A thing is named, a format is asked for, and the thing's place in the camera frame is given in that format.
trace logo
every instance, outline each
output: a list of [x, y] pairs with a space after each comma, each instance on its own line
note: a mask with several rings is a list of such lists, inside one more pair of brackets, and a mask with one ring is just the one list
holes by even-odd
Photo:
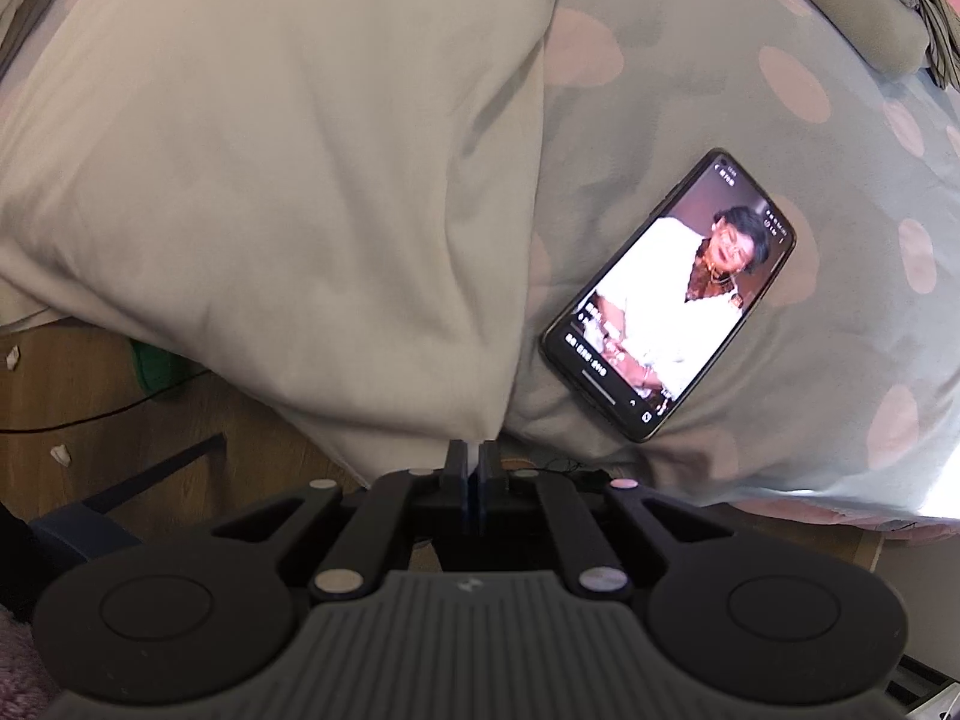
[[481, 589], [483, 583], [477, 579], [477, 577], [470, 577], [469, 579], [464, 579], [464, 581], [458, 581], [457, 586], [464, 592], [473, 592], [474, 590]]

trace white shirt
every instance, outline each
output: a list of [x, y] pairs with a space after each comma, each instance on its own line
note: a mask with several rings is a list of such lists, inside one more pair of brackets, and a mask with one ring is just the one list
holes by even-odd
[[685, 299], [703, 242], [680, 220], [659, 218], [596, 289], [624, 312], [624, 350], [654, 370], [671, 398], [680, 397], [742, 314], [736, 290]]

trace green object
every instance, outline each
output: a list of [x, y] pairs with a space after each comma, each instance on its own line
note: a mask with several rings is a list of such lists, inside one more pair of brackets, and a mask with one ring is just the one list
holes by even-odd
[[190, 375], [190, 362], [184, 357], [132, 338], [130, 346], [136, 381], [145, 395], [173, 386]]

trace smartphone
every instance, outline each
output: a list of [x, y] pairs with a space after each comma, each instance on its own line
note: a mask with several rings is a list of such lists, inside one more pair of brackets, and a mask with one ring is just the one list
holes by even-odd
[[541, 352], [643, 442], [717, 360], [796, 242], [784, 212], [714, 148], [553, 320]]

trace chair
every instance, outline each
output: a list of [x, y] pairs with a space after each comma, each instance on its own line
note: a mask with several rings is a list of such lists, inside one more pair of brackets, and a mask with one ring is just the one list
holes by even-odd
[[37, 517], [30, 523], [30, 529], [59, 572], [119, 549], [137, 546], [140, 539], [107, 517], [107, 513], [150, 490], [176, 471], [185, 469], [193, 461], [214, 453], [223, 456], [226, 451], [227, 439], [219, 433], [102, 493]]

